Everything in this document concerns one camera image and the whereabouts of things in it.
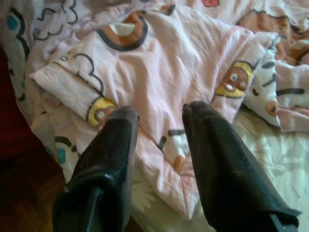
yellow cartoon face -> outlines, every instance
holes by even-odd
[[[253,76],[250,64],[243,61],[235,62],[226,72],[222,83],[216,89],[216,95],[227,98],[241,98]]]
[[[100,130],[108,118],[108,116],[117,108],[117,106],[109,99],[105,97],[99,97],[95,99],[89,106],[86,121],[91,126]]]

bed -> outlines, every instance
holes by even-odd
[[[17,104],[67,181],[108,115],[134,105],[132,216],[144,231],[212,231],[181,121],[184,104],[203,100],[233,122],[306,231],[309,3],[20,0],[3,9]]]

crumpled blanket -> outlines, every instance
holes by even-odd
[[[184,104],[206,101],[232,122],[244,102],[284,131],[308,131],[306,32],[289,17],[253,10],[267,3],[67,0],[28,12],[22,2],[8,14],[4,49],[20,109],[67,180],[108,115],[133,105],[137,164],[158,196],[190,219],[198,191]],[[284,19],[283,29],[257,28],[260,15]]]

red print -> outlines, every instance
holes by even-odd
[[[219,6],[219,0],[202,0],[202,3],[206,7],[217,7],[217,6]]]

teal dot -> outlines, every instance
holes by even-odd
[[[58,159],[60,164],[66,161],[66,151],[63,148],[58,148]]]
[[[15,30],[17,28],[18,22],[16,19],[14,19],[13,16],[8,16],[8,19],[6,20],[6,24],[8,25],[8,28],[10,30]]]
[[[50,154],[51,156],[55,156],[55,154],[53,153],[53,151],[49,147],[46,147],[46,152],[48,154]]]

